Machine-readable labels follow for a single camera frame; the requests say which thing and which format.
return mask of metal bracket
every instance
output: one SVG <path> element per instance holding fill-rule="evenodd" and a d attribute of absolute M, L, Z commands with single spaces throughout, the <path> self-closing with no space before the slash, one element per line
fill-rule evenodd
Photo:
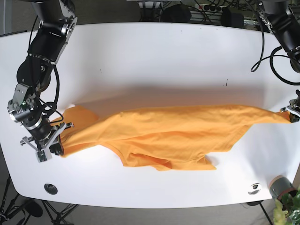
<path fill-rule="evenodd" d="M 57 141 L 57 137 L 65 130 L 68 128 L 74 127 L 73 123 L 61 123 L 59 128 L 53 133 L 52 136 L 50 136 L 49 139 L 46 140 L 46 142 L 40 141 L 41 144 L 41 149 L 39 150 L 36 146 L 31 144 L 30 142 L 34 141 L 33 137 L 24 137 L 21 141 L 20 144 L 23 146 L 24 144 L 28 144 L 30 147 L 32 147 L 36 151 L 36 156 L 38 158 L 39 162 L 44 162 L 52 158 L 51 151 L 50 151 L 50 146 L 52 144 L 55 144 Z"/>

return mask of black cable bundle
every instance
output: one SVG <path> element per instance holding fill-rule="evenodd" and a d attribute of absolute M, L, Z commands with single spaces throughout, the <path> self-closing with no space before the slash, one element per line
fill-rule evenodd
<path fill-rule="evenodd" d="M 35 83 L 33 81 L 33 68 L 32 68 L 32 60 L 31 60 L 31 56 L 29 54 L 30 52 L 30 43 L 31 43 L 31 37 L 32 37 L 32 33 L 33 33 L 33 29 L 34 29 L 34 26 L 37 22 L 37 19 L 38 19 L 38 16 L 36 16 L 35 20 L 34 20 L 34 23 L 32 25 L 32 28 L 31 28 L 31 32 L 30 32 L 30 38 L 29 38 L 29 44 L 28 44 L 28 56 L 29 56 L 29 59 L 30 59 L 30 73 L 31 73 L 31 81 L 32 81 L 32 87 L 33 87 L 33 92 L 35 93 L 36 97 L 44 104 L 42 106 L 42 110 L 44 110 L 46 107 L 49 107 L 50 109 L 48 111 L 52 111 L 52 113 L 56 112 L 60 117 L 61 119 L 60 120 L 57 120 L 57 121 L 53 121 L 53 122 L 49 122 L 49 124 L 51 123 L 57 123 L 57 122 L 61 122 L 64 120 L 64 117 L 63 115 L 57 111 L 57 102 L 58 102 L 58 98 L 59 98 L 59 92 L 60 92 L 60 77 L 59 77 L 59 74 L 58 74 L 58 71 L 57 71 L 57 68 L 56 68 L 56 65 L 53 66 L 53 69 L 54 69 L 54 73 L 55 73 L 55 77 L 56 77 L 56 92 L 55 92 L 55 98 L 54 98 L 54 102 L 44 102 L 37 94 L 37 91 L 36 91 L 36 86 L 35 86 Z"/>

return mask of plant leaf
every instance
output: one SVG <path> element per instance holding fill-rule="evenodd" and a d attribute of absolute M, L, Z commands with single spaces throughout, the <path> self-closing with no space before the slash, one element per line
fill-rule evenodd
<path fill-rule="evenodd" d="M 290 219 L 294 222 L 300 220 L 300 210 L 294 210 L 294 212 L 290 215 Z"/>
<path fill-rule="evenodd" d="M 285 224 L 286 224 L 285 222 L 274 222 L 274 225 L 285 225 Z"/>
<path fill-rule="evenodd" d="M 291 211 L 293 207 L 293 197 L 290 194 L 284 194 L 281 198 L 281 202 L 288 211 Z"/>
<path fill-rule="evenodd" d="M 293 199 L 292 202 L 295 207 L 300 208 L 300 194 L 296 195 Z"/>
<path fill-rule="evenodd" d="M 275 205 L 277 209 L 282 210 L 283 205 L 278 199 L 275 199 Z"/>
<path fill-rule="evenodd" d="M 283 224 L 285 224 L 285 213 L 280 210 L 280 209 L 274 209 L 274 221 L 276 222 L 284 222 Z"/>

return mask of tripod leg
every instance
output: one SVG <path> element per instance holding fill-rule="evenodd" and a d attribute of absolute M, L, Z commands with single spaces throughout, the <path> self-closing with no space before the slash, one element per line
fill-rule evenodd
<path fill-rule="evenodd" d="M 74 207 L 72 207 L 62 218 L 61 218 L 61 220 L 62 219 L 64 219 L 64 218 L 66 218 L 66 216 L 68 216 L 71 212 L 73 212 L 77 207 L 78 207 L 79 205 L 74 205 Z"/>
<path fill-rule="evenodd" d="M 27 219 L 25 220 L 25 222 L 24 222 L 23 225 L 26 225 L 26 224 L 27 224 L 27 222 L 28 222 L 28 220 L 29 220 L 30 217 L 31 217 L 31 215 L 29 214 L 29 216 L 27 217 Z"/>
<path fill-rule="evenodd" d="M 5 213 L 4 213 L 5 215 L 7 215 L 7 214 L 10 212 L 11 208 L 12 208 L 13 205 L 15 204 L 15 202 L 16 202 L 16 200 L 17 200 L 18 197 L 19 197 L 19 193 L 15 196 L 15 198 L 14 198 L 13 200 L 11 200 L 11 202 L 10 202 L 8 208 L 6 209 L 6 211 L 5 211 Z"/>
<path fill-rule="evenodd" d="M 6 186 L 5 186 L 5 190 L 4 190 L 4 195 L 3 195 L 3 198 L 2 198 L 2 204 L 0 206 L 0 213 L 3 214 L 4 213 L 4 205 L 5 205 L 5 201 L 6 201 L 6 196 L 8 194 L 8 187 L 10 185 L 10 182 L 11 182 L 11 178 L 10 178 L 10 175 L 8 176 L 8 179 L 6 181 Z"/>
<path fill-rule="evenodd" d="M 44 200 L 42 200 L 42 204 L 44 205 L 44 208 L 46 209 L 46 211 L 47 211 L 47 213 L 48 213 L 48 215 L 49 215 L 49 217 L 50 217 L 50 219 L 51 219 L 51 222 L 53 222 L 53 217 L 51 216 L 51 213 L 50 213 L 50 211 L 48 210 L 48 208 L 47 208 L 47 206 L 46 206 Z"/>
<path fill-rule="evenodd" d="M 22 204 L 18 209 L 16 209 L 15 211 L 13 211 L 12 213 L 8 214 L 6 217 L 7 219 L 11 219 L 12 217 L 14 217 L 16 214 L 18 214 L 20 211 L 22 211 L 26 205 L 28 205 L 30 202 L 32 202 L 34 199 L 31 198 L 29 199 L 27 202 L 25 202 L 24 204 Z"/>

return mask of power strip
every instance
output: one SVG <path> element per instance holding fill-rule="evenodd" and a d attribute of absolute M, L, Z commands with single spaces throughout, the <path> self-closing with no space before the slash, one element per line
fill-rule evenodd
<path fill-rule="evenodd" d="M 222 13 L 223 12 L 223 8 L 225 8 L 226 6 L 215 6 L 214 4 L 195 4 L 195 8 L 199 9 L 199 10 L 203 10 L 204 12 L 211 12 L 211 13 Z"/>

